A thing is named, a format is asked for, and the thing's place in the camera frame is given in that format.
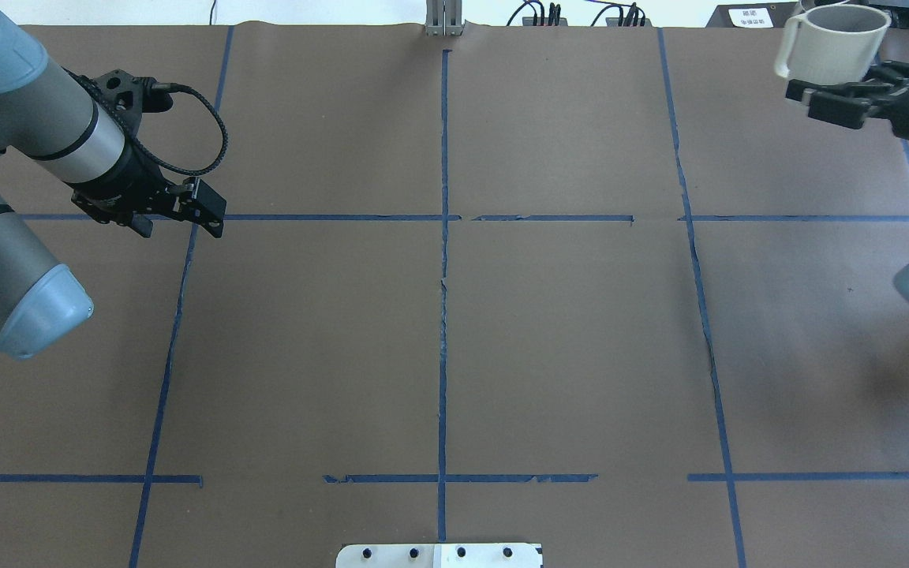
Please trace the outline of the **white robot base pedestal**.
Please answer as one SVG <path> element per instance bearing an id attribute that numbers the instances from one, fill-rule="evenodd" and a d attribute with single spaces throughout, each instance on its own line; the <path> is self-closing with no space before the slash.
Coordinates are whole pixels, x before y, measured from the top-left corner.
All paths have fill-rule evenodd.
<path id="1" fill-rule="evenodd" d="M 530 543 L 347 545 L 335 567 L 544 567 L 544 554 Z"/>

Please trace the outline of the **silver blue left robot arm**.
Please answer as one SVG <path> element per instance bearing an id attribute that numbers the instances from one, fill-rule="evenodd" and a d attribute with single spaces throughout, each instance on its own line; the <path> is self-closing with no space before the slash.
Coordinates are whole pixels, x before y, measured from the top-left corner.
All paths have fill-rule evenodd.
<path id="1" fill-rule="evenodd" d="M 177 94 L 197 99 L 215 121 L 220 147 L 206 166 L 170 164 L 140 139 L 142 118 L 172 109 Z M 0 353 L 39 355 L 95 311 L 84 285 L 11 198 L 55 183 L 92 222 L 149 237 L 155 219 L 169 219 L 221 237 L 226 201 L 204 176 L 229 146 L 215 105 L 195 88 L 123 69 L 76 74 L 0 10 Z"/>

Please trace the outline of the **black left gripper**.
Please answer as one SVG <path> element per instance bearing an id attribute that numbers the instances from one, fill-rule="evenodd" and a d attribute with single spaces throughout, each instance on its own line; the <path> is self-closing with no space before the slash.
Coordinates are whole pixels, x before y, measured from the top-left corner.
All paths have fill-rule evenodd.
<path id="1" fill-rule="evenodd" d="M 137 139 L 144 113 L 162 113 L 174 106 L 170 86 L 122 69 L 94 80 L 76 74 L 72 78 L 97 105 L 97 125 L 117 127 L 119 143 L 114 165 L 93 180 L 69 185 L 72 204 L 95 222 L 114 222 L 141 237 L 152 236 L 153 215 L 191 222 L 217 240 L 223 237 L 227 208 L 223 195 L 202 177 L 187 177 L 176 186 Z"/>

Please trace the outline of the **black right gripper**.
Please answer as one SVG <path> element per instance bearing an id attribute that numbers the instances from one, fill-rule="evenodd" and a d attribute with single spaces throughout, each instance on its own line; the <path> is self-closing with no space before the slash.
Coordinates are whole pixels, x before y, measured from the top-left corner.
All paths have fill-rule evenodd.
<path id="1" fill-rule="evenodd" d="M 873 79 L 878 80 L 836 85 L 789 80 L 785 98 L 808 103 L 808 118 L 845 129 L 861 129 L 869 119 L 888 120 L 894 136 L 909 141 L 909 62 L 874 65 Z"/>

